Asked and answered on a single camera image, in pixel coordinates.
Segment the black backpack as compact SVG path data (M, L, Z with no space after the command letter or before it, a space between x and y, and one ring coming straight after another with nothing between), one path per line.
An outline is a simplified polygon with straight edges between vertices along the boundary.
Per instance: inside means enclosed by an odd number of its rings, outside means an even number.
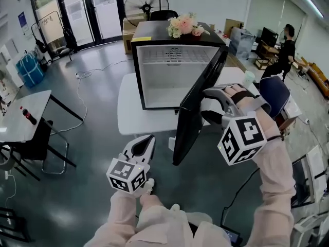
M76 38L72 32L71 29L69 28L64 28L63 29L63 35L66 41L66 48L68 49L68 53L69 53L69 59L70 61L71 59L71 55L76 53L78 50L78 45L77 45L77 41Z

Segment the pale green plastic bottle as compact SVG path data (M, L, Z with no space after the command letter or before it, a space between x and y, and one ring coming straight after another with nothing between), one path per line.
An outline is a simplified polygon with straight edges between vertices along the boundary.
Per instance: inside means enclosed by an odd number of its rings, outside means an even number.
M247 89L252 85L254 80L255 80L255 74L253 72L247 70L244 73L244 79L242 81L242 86Z

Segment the black mini fridge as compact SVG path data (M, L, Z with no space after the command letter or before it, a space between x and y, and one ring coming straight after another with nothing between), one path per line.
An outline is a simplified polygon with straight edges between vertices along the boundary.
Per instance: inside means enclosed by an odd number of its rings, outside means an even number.
M140 22L131 40L144 110L175 109L207 67L223 40L206 23L199 37L168 35L168 21Z

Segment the blue wrapped bundle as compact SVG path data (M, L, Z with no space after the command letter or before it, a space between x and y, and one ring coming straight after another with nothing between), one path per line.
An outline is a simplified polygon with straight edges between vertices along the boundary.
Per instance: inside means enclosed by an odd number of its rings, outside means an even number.
M16 68L28 88L38 85L45 77L37 58L31 53L20 58Z

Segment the wooden rack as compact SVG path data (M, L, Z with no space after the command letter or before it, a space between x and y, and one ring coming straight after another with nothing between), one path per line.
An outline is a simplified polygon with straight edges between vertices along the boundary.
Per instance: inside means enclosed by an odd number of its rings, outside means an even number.
M258 70L265 70L268 66L277 62L279 51L267 45L263 40L259 43L257 57L254 65Z

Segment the person's right forearm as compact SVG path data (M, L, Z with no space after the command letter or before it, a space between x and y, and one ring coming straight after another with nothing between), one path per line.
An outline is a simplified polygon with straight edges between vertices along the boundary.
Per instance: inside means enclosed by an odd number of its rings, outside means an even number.
M256 111L270 141L253 159L260 169L263 203L255 210L248 247L290 247L294 226L291 198L296 194L293 167L285 142L274 120L261 108Z

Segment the black office chair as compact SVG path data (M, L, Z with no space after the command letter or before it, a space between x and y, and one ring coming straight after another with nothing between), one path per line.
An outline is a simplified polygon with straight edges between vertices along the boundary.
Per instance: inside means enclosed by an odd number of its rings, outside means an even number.
M172 17L178 17L178 13L173 10L158 10L150 14L150 21L167 21Z

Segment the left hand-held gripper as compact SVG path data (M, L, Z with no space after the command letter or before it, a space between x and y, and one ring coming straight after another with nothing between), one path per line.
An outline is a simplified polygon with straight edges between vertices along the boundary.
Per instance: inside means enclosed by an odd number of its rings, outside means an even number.
M113 189L126 193L135 193L147 181L147 172L150 169L148 163L153 158L155 143L156 138L154 135L144 135L126 145L123 154L139 164L117 158L112 159L106 176Z

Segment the clear plastic storage bag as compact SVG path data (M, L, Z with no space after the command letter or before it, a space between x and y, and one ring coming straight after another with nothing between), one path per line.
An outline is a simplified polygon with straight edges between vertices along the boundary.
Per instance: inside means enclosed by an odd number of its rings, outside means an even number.
M238 59L249 59L256 36L246 29L233 27L230 34L229 52Z

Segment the person's left forearm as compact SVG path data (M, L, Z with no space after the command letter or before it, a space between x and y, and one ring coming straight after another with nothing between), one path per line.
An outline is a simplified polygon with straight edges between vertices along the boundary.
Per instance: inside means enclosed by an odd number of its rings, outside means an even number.
M125 247L135 235L136 198L124 192L111 197L107 222L100 226L84 247Z

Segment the grey marble table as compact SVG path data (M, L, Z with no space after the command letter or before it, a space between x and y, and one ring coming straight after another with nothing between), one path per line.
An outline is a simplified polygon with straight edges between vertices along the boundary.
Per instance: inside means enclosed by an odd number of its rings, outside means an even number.
M33 138L36 128L43 117L44 111L48 102L52 100L66 112L84 122L84 118L73 112L70 108L64 105L61 101L55 98L51 90L42 91L27 95L15 100L9 106L5 116L0 119L0 146L10 147L10 157L13 158L19 166L29 173L36 180L39 178L26 168L14 155L13 152L18 152L18 143L24 143ZM36 125L25 118L20 107L27 109L31 115L37 120Z

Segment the navy blue chair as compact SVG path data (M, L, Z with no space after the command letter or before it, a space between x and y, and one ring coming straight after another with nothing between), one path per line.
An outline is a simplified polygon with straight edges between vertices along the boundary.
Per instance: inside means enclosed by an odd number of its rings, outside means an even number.
M276 118L287 104L290 91L279 76L266 77L260 80L260 95L270 105L269 116Z

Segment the person's pink trouser leg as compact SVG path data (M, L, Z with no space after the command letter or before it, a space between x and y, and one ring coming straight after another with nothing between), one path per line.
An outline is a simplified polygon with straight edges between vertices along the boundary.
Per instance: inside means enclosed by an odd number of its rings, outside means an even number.
M140 197L139 201L142 207L141 211L146 211L147 209L153 206L164 207L157 195L149 195L145 193Z

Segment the cola bottle red cap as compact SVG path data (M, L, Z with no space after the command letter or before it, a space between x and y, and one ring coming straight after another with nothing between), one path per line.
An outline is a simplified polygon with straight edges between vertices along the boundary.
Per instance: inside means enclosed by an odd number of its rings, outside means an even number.
M31 113L23 107L20 107L20 109L22 110L22 114L25 116L25 118L28 119L32 125L36 125L37 120L31 115Z

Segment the fluorescent tube light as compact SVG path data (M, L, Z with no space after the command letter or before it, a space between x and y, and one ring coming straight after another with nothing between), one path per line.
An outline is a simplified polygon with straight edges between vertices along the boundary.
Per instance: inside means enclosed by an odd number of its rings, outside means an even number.
M321 11L318 9L318 7L314 4L314 2L312 0L305 0L305 1L313 9L313 11L315 12L315 14L319 18L321 18L321 19L324 18L323 14L321 13Z

